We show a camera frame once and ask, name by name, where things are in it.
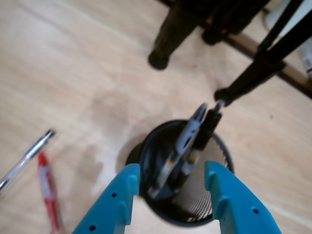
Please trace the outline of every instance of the black metal stand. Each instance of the black metal stand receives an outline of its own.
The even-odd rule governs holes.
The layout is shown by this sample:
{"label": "black metal stand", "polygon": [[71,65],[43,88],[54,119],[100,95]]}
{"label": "black metal stand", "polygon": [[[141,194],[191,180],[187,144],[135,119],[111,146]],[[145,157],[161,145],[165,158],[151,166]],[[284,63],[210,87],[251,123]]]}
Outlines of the black metal stand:
{"label": "black metal stand", "polygon": [[206,18],[215,0],[178,0],[171,7],[148,56],[151,66],[163,70],[169,57],[185,38]]}
{"label": "black metal stand", "polygon": [[159,70],[168,66],[170,55],[197,26],[205,28],[203,39],[215,44],[229,33],[239,33],[269,0],[161,1],[171,9],[148,57],[150,65]]}
{"label": "black metal stand", "polygon": [[285,67],[282,60],[312,36],[311,22],[312,11],[271,49],[258,53],[254,62],[228,88],[216,91],[215,100],[224,100],[227,106],[281,71]]}

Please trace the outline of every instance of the white object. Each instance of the white object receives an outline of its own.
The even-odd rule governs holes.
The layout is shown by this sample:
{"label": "white object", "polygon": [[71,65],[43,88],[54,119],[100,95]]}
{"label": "white object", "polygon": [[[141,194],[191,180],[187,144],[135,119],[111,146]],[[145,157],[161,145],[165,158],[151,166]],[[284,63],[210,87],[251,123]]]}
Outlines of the white object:
{"label": "white object", "polygon": [[305,43],[303,43],[298,48],[298,52],[309,78],[312,79],[312,38],[309,38]]}
{"label": "white object", "polygon": [[[282,0],[282,2],[265,17],[264,21],[269,30],[273,28],[289,2],[290,0]],[[304,0],[279,35],[284,36],[288,33],[309,11],[311,11],[311,9],[312,0]]]}

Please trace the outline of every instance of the wooden floor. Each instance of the wooden floor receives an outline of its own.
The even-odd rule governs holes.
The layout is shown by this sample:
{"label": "wooden floor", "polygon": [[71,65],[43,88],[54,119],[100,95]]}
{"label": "wooden floor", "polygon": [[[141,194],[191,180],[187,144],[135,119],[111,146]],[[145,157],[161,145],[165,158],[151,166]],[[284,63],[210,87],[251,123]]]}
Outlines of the wooden floor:
{"label": "wooden floor", "polygon": [[[0,2],[0,176],[53,127],[47,147],[66,233],[71,233],[158,124],[188,118],[250,60],[196,30],[167,70],[146,62],[168,9],[154,0]],[[312,231],[312,102],[274,77],[224,110],[217,133],[235,172],[282,233]],[[0,232],[49,233],[34,160],[0,197]],[[182,229],[136,197],[126,234],[216,234]]]}

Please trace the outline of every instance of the screw hole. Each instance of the screw hole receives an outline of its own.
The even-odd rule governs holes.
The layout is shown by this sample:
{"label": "screw hole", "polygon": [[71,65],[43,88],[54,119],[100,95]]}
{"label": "screw hole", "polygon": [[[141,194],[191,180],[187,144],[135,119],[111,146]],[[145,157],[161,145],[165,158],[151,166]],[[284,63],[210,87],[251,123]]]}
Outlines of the screw hole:
{"label": "screw hole", "polygon": [[95,225],[91,225],[90,227],[89,227],[89,231],[94,231],[95,229],[96,229],[97,227],[95,226]]}
{"label": "screw hole", "polygon": [[259,210],[257,209],[257,207],[252,207],[252,210],[255,214],[258,214],[259,213]]}

